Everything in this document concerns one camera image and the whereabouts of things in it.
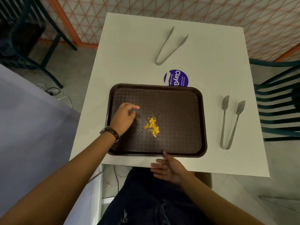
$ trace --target person's right arm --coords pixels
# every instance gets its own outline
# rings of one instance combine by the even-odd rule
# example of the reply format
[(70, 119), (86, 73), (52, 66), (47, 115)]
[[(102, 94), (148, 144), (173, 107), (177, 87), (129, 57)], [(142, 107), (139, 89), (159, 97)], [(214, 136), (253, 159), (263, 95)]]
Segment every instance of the person's right arm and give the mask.
[(205, 216), (215, 225), (263, 225), (262, 222), (219, 196), (171, 155), (163, 153), (164, 160), (152, 163), (156, 178), (178, 184)]

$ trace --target black bracelet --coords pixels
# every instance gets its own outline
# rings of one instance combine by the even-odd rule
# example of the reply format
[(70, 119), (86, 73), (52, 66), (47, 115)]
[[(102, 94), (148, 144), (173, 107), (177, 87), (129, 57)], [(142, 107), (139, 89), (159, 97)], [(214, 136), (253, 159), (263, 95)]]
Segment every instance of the black bracelet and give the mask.
[(120, 138), (119, 134), (113, 128), (111, 128), (109, 126), (105, 127), (103, 130), (101, 130), (100, 135), (102, 133), (104, 133), (105, 131), (110, 132), (112, 135), (115, 136), (115, 143), (119, 140), (119, 138)]

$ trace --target white table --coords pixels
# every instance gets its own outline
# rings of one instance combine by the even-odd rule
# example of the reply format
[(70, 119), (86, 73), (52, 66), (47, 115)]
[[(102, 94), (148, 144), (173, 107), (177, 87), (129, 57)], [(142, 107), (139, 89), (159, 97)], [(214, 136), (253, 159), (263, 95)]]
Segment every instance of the white table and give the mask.
[[(189, 34), (161, 66), (155, 58), (171, 28), (163, 60)], [(188, 86), (203, 95), (207, 152), (200, 158), (178, 158), (191, 171), (269, 177), (250, 65), (241, 27), (108, 13), (88, 85), (70, 159), (85, 149), (104, 128), (109, 91), (115, 84), (164, 85), (164, 75), (178, 69)], [(224, 144), (240, 115), (231, 149), (220, 148), (222, 99), (230, 95)], [(106, 155), (103, 164), (150, 167), (157, 157)]]

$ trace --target person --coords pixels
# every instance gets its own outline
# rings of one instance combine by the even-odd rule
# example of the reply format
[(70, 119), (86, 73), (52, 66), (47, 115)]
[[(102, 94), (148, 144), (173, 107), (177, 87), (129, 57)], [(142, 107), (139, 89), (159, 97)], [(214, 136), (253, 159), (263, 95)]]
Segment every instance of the person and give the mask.
[[(121, 136), (139, 106), (123, 103), (110, 127)], [(63, 224), (116, 137), (103, 132), (85, 150), (17, 202), (0, 225)], [(193, 172), (163, 152), (152, 168), (133, 168), (99, 224), (257, 224), (260, 221), (216, 194)]]

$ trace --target person's left arm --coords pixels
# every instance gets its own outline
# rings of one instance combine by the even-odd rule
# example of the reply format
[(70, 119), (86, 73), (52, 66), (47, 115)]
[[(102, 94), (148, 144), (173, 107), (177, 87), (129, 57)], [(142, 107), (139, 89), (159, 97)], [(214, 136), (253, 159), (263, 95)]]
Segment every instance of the person's left arm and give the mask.
[[(121, 136), (132, 124), (139, 106), (123, 103), (110, 127)], [(51, 174), (13, 206), (1, 219), (5, 224), (63, 224), (85, 185), (115, 142), (104, 132), (85, 150)]]

